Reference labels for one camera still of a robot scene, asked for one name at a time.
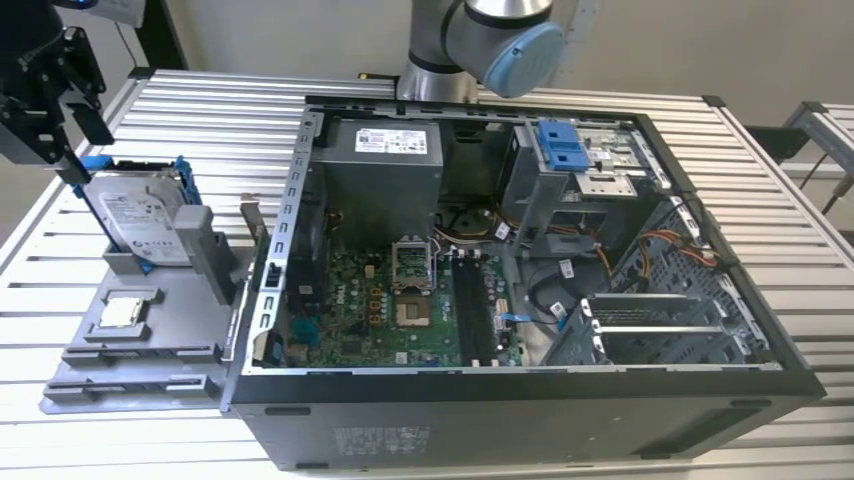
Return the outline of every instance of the aluminum table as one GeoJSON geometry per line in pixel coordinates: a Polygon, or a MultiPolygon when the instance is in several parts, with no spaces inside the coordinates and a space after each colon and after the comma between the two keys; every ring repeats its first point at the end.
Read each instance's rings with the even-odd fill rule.
{"type": "MultiPolygon", "coordinates": [[[[158,71],[106,111],[116,143],[77,154],[192,163],[214,227],[249,244],[244,192],[272,224],[304,95],[391,98],[388,81],[158,71]]],[[[536,90],[480,102],[631,111],[652,119],[723,234],[818,372],[828,396],[692,462],[388,470],[353,476],[649,479],[854,475],[854,251],[720,103],[700,97],[536,90]]],[[[216,410],[46,416],[37,404],[94,287],[106,240],[54,180],[0,251],[0,472],[5,478],[130,474],[287,478],[238,419],[216,410]]]]}

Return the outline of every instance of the black cable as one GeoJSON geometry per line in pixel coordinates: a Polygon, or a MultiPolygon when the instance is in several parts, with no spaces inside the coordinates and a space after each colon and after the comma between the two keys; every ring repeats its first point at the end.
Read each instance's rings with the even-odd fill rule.
{"type": "MultiPolygon", "coordinates": [[[[528,276],[528,283],[527,283],[527,290],[525,290],[527,291],[527,296],[528,296],[528,302],[531,303],[531,305],[533,305],[533,308],[536,308],[536,310],[539,310],[540,312],[543,312],[545,315],[549,315],[549,316],[553,316],[553,313],[548,309],[548,307],[545,307],[541,303],[539,303],[539,300],[536,299],[536,290],[543,284],[548,283],[555,278],[560,278],[560,272],[555,272],[555,273],[551,273],[549,275],[545,275],[543,278],[540,278],[536,281],[536,283],[532,283],[532,280],[533,280],[533,277],[536,276],[536,274],[539,272],[541,272],[547,268],[553,268],[553,267],[555,267],[555,265],[549,264],[549,265],[545,265],[544,267],[533,270],[533,272],[528,276]]],[[[557,319],[553,322],[547,322],[544,320],[537,320],[535,318],[531,318],[531,322],[532,323],[539,323],[541,325],[557,325],[560,323],[560,319],[557,319]]]]}
{"type": "Polygon", "coordinates": [[[453,225],[456,225],[456,222],[459,221],[459,217],[463,216],[463,212],[465,211],[464,208],[460,208],[459,210],[456,210],[456,213],[453,213],[453,216],[451,217],[451,223],[448,223],[448,230],[453,230],[453,225]]]}
{"type": "Polygon", "coordinates": [[[118,22],[113,22],[113,24],[116,25],[116,31],[118,32],[118,37],[121,37],[121,43],[124,43],[124,48],[128,51],[128,55],[130,55],[130,60],[133,60],[133,67],[137,68],[138,67],[138,63],[136,62],[136,56],[133,55],[133,52],[130,51],[130,46],[128,45],[128,41],[124,38],[124,32],[121,31],[121,25],[118,25],[118,22]]]}
{"type": "MultiPolygon", "coordinates": [[[[672,208],[669,210],[667,210],[667,212],[661,215],[661,217],[657,219],[657,222],[655,222],[652,224],[652,226],[649,227],[649,229],[647,230],[648,232],[657,230],[659,227],[664,224],[664,222],[667,221],[667,219],[669,218],[669,216],[675,213],[676,210],[679,210],[679,207],[682,207],[683,205],[687,208],[687,204],[691,202],[699,202],[700,199],[699,197],[691,197],[687,200],[683,200],[682,203],[678,203],[676,205],[672,206],[672,208]]],[[[700,210],[703,213],[703,215],[706,214],[706,210],[702,208],[703,205],[700,203],[700,210]]],[[[706,239],[706,241],[708,241],[708,236],[706,235],[706,218],[703,216],[703,218],[698,218],[696,219],[696,227],[699,228],[699,233],[700,233],[700,237],[703,239],[706,239]]]]}
{"type": "Polygon", "coordinates": [[[830,212],[830,209],[836,204],[836,200],[839,200],[839,197],[836,195],[830,197],[830,200],[827,200],[827,204],[824,205],[824,208],[822,208],[822,215],[827,215],[827,212],[830,212]]]}
{"type": "Polygon", "coordinates": [[[803,181],[800,182],[800,186],[798,187],[800,190],[803,190],[803,187],[806,186],[806,182],[808,182],[810,178],[812,178],[812,174],[818,170],[818,167],[822,166],[822,163],[824,163],[826,158],[827,158],[827,154],[822,155],[822,158],[818,159],[818,162],[815,162],[815,165],[812,166],[812,170],[810,170],[810,173],[807,173],[806,177],[803,177],[803,181]]]}

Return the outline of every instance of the yellow wire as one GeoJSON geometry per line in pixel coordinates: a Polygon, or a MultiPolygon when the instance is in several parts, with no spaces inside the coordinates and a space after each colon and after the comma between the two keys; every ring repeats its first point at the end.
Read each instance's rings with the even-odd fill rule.
{"type": "Polygon", "coordinates": [[[640,246],[640,256],[643,257],[643,268],[640,270],[640,276],[643,278],[649,278],[649,252],[645,249],[645,245],[643,244],[643,241],[637,242],[637,245],[640,246]]]}
{"type": "Polygon", "coordinates": [[[661,233],[669,233],[674,237],[676,238],[682,238],[682,235],[679,235],[676,232],[674,232],[672,230],[667,230],[665,228],[659,228],[657,230],[653,230],[655,232],[661,232],[661,233]]]}
{"type": "Polygon", "coordinates": [[[611,272],[611,264],[608,263],[608,257],[604,256],[604,252],[601,251],[601,247],[596,247],[596,253],[599,254],[599,259],[601,260],[601,265],[604,265],[604,271],[608,272],[608,278],[612,277],[611,272]]]}

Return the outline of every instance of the orange wire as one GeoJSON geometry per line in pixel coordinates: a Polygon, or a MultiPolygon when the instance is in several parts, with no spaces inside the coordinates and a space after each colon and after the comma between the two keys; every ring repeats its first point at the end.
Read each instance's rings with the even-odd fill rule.
{"type": "Polygon", "coordinates": [[[640,256],[643,257],[643,265],[640,267],[640,276],[643,278],[649,278],[649,252],[645,249],[645,244],[643,242],[637,242],[640,246],[640,256]]]}
{"type": "Polygon", "coordinates": [[[567,227],[549,227],[555,232],[560,232],[560,233],[569,233],[576,235],[577,234],[577,230],[575,230],[573,228],[567,228],[567,227]]]}
{"type": "Polygon", "coordinates": [[[596,247],[596,254],[599,255],[599,259],[601,260],[601,265],[604,265],[604,271],[608,272],[608,278],[611,278],[612,277],[611,264],[608,263],[608,257],[604,256],[601,247],[596,247]]]}
{"type": "Polygon", "coordinates": [[[672,238],[669,238],[667,235],[663,235],[657,232],[645,232],[643,235],[640,235],[640,238],[648,238],[648,237],[657,237],[663,240],[667,240],[667,243],[674,242],[672,238]]]}
{"type": "Polygon", "coordinates": [[[691,252],[688,249],[683,248],[679,250],[682,253],[684,253],[688,257],[694,257],[694,259],[703,264],[707,267],[714,267],[716,265],[716,262],[712,263],[708,260],[706,260],[702,256],[699,256],[698,254],[695,254],[694,252],[691,252]]]}
{"type": "Polygon", "coordinates": [[[655,230],[655,232],[668,233],[669,235],[672,235],[676,238],[679,238],[682,236],[676,232],[674,232],[672,230],[667,230],[665,228],[659,228],[657,230],[655,230]]]}

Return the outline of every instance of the cable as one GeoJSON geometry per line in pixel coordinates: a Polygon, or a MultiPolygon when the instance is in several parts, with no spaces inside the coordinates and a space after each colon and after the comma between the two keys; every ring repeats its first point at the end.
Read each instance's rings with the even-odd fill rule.
{"type": "MultiPolygon", "coordinates": [[[[687,204],[688,203],[699,202],[699,201],[700,201],[699,197],[691,197],[687,200],[682,201],[682,203],[676,203],[669,208],[669,210],[667,210],[667,212],[664,212],[664,214],[661,215],[661,218],[657,219],[657,222],[655,222],[652,224],[652,226],[649,227],[649,231],[659,229],[659,227],[664,224],[664,222],[667,221],[669,216],[676,212],[676,210],[679,210],[679,207],[684,206],[687,208],[687,204]]],[[[708,240],[708,235],[706,235],[706,232],[704,232],[704,230],[706,230],[706,221],[704,220],[706,220],[706,218],[698,218],[696,219],[696,226],[699,227],[700,237],[704,238],[706,240],[708,240]]]]}
{"type": "Polygon", "coordinates": [[[464,239],[464,238],[456,238],[456,237],[452,237],[451,235],[448,235],[447,233],[444,233],[444,232],[439,229],[439,227],[433,227],[433,231],[435,231],[439,235],[441,235],[441,237],[443,237],[448,242],[455,243],[455,244],[457,244],[457,245],[476,245],[476,244],[479,244],[479,243],[485,242],[485,239],[484,239],[484,240],[475,240],[475,239],[464,239]]]}
{"type": "Polygon", "coordinates": [[[429,237],[429,240],[432,240],[432,244],[436,247],[436,251],[433,252],[432,256],[433,258],[439,256],[439,252],[441,251],[441,245],[439,244],[439,240],[436,240],[435,237],[429,237]]]}
{"type": "Polygon", "coordinates": [[[827,212],[830,211],[832,206],[836,204],[836,200],[839,200],[839,197],[836,195],[830,197],[830,200],[827,200],[827,203],[824,204],[824,208],[822,208],[822,215],[827,215],[827,212]]]}
{"type": "MultiPolygon", "coordinates": [[[[718,265],[716,260],[710,260],[702,256],[703,251],[696,247],[696,245],[688,244],[684,247],[676,245],[676,241],[680,239],[680,236],[672,230],[649,231],[649,232],[641,233],[639,237],[640,238],[637,242],[640,245],[640,255],[643,257],[643,269],[641,269],[643,278],[648,278],[651,269],[652,269],[649,252],[647,250],[645,244],[643,243],[643,239],[648,239],[648,238],[659,238],[664,240],[669,245],[676,246],[679,252],[690,256],[691,258],[694,258],[703,266],[715,267],[718,265]]],[[[712,250],[706,250],[706,251],[710,252],[712,255],[718,255],[718,253],[712,250]]]]}
{"type": "Polygon", "coordinates": [[[130,51],[130,46],[128,45],[128,41],[124,38],[124,32],[121,31],[121,25],[118,25],[118,22],[112,22],[116,25],[116,31],[118,32],[118,37],[121,37],[121,43],[124,43],[124,48],[128,51],[128,55],[130,55],[130,60],[133,60],[133,67],[138,67],[138,63],[136,62],[136,56],[133,55],[133,52],[130,51]]]}
{"type": "Polygon", "coordinates": [[[456,222],[459,220],[459,217],[463,216],[463,212],[465,211],[464,208],[460,208],[459,210],[456,210],[456,213],[453,214],[453,216],[451,217],[451,223],[448,223],[448,230],[453,230],[453,225],[456,225],[456,222]]]}
{"type": "Polygon", "coordinates": [[[599,260],[601,260],[601,265],[604,266],[604,271],[608,274],[608,280],[613,276],[613,272],[611,271],[611,264],[608,263],[608,257],[604,256],[604,252],[601,251],[601,247],[596,247],[596,255],[599,255],[599,260]]]}
{"type": "MultiPolygon", "coordinates": [[[[528,302],[531,302],[531,305],[533,305],[533,307],[536,308],[536,310],[539,310],[540,312],[543,312],[545,315],[553,316],[553,313],[551,312],[551,310],[543,306],[539,301],[536,300],[536,287],[539,285],[541,285],[545,281],[551,280],[552,278],[556,278],[559,276],[559,273],[555,272],[549,275],[545,275],[543,278],[540,278],[536,283],[533,285],[531,285],[531,281],[533,280],[533,277],[536,276],[536,274],[539,272],[541,272],[543,270],[545,270],[547,268],[553,268],[555,265],[553,264],[548,264],[541,268],[537,268],[536,270],[533,270],[533,272],[531,272],[531,275],[528,276],[528,283],[527,283],[527,296],[528,296],[528,302]]],[[[557,319],[553,322],[547,322],[543,320],[537,320],[531,318],[531,322],[533,323],[539,323],[541,325],[556,325],[557,323],[560,323],[560,319],[557,319]]]]}
{"type": "Polygon", "coordinates": [[[827,158],[827,154],[824,153],[824,155],[822,155],[822,158],[818,159],[818,162],[815,162],[815,165],[812,166],[812,170],[810,170],[810,173],[807,173],[806,177],[803,177],[803,181],[800,182],[800,186],[798,187],[800,190],[803,190],[803,187],[806,186],[806,182],[808,182],[810,178],[812,178],[812,174],[818,170],[818,167],[822,166],[822,163],[824,163],[826,158],[827,158]]]}

